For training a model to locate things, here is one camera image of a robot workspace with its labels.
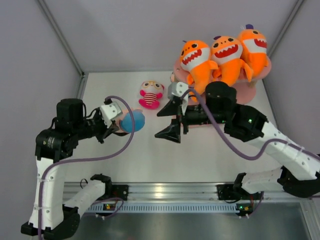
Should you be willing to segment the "doll plush striped shirt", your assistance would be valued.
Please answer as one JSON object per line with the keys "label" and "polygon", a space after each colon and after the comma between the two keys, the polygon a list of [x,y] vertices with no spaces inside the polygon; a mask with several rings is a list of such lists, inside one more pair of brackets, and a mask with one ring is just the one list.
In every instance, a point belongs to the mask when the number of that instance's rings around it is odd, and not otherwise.
{"label": "doll plush striped shirt", "polygon": [[133,117],[128,110],[123,110],[123,114],[115,121],[116,126],[128,134],[140,131],[145,126],[146,121],[142,108],[131,108],[131,111]]}

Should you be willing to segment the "orange shark plush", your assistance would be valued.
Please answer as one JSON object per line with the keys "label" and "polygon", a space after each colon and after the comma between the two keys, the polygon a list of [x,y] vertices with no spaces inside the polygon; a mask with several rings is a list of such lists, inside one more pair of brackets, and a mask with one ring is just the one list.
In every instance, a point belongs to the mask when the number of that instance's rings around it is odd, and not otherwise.
{"label": "orange shark plush", "polygon": [[187,84],[193,85],[193,89],[202,95],[211,82],[212,71],[217,70],[219,66],[211,59],[211,48],[207,43],[201,40],[184,40],[183,42],[179,64],[188,72]]}
{"label": "orange shark plush", "polygon": [[211,59],[217,63],[218,69],[212,73],[214,79],[220,80],[228,86],[233,86],[239,79],[241,70],[246,73],[247,80],[251,82],[252,68],[241,59],[243,46],[232,36],[216,36],[211,45]]}
{"label": "orange shark plush", "polygon": [[237,39],[243,48],[240,58],[252,69],[252,80],[256,79],[269,66],[267,39],[252,24],[246,24],[245,28],[238,34]]}

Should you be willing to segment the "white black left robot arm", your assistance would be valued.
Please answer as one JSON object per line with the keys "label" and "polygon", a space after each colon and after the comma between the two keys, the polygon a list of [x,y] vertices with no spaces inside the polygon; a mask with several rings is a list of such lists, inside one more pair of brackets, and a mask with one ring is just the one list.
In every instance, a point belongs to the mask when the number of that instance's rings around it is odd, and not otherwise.
{"label": "white black left robot arm", "polygon": [[56,105],[56,117],[51,126],[36,137],[37,184],[32,214],[21,226],[21,233],[37,236],[40,240],[65,240],[77,231],[86,210],[96,201],[114,200],[110,177],[94,174],[87,185],[74,197],[64,202],[66,164],[97,162],[111,159],[122,153],[134,134],[117,152],[94,158],[72,159],[73,151],[80,141],[105,138],[119,130],[116,120],[123,114],[118,102],[129,105],[118,96],[108,96],[104,104],[86,116],[86,105],[81,99],[66,98]]}

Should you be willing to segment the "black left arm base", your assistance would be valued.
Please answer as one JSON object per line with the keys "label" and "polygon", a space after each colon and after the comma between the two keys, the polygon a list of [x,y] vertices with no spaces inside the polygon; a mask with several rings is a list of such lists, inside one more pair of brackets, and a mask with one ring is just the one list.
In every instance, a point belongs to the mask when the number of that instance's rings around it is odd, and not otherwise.
{"label": "black left arm base", "polygon": [[113,184],[111,188],[111,198],[120,198],[124,201],[128,200],[129,186],[127,184]]}

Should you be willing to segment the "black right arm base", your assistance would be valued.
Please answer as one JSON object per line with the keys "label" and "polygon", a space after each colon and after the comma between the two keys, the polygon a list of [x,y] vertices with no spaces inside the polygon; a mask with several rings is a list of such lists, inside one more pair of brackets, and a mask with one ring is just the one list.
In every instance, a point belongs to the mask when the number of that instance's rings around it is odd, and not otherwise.
{"label": "black right arm base", "polygon": [[239,201],[241,196],[237,193],[233,184],[218,184],[216,186],[218,199],[221,201]]}

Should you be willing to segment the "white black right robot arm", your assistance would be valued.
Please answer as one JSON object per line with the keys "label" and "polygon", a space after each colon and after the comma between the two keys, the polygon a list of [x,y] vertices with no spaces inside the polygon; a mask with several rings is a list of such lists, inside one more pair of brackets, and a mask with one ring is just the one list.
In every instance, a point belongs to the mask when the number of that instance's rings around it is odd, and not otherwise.
{"label": "white black right robot arm", "polygon": [[168,103],[157,113],[171,117],[168,127],[156,133],[158,139],[179,143],[190,126],[212,125],[227,146],[239,157],[258,160],[263,154],[279,163],[274,170],[239,173],[231,193],[237,199],[264,192],[285,192],[298,198],[311,198],[320,192],[320,157],[297,145],[280,132],[256,108],[239,104],[237,91],[221,81],[209,83],[198,104],[189,99],[197,95],[183,82],[168,88]]}

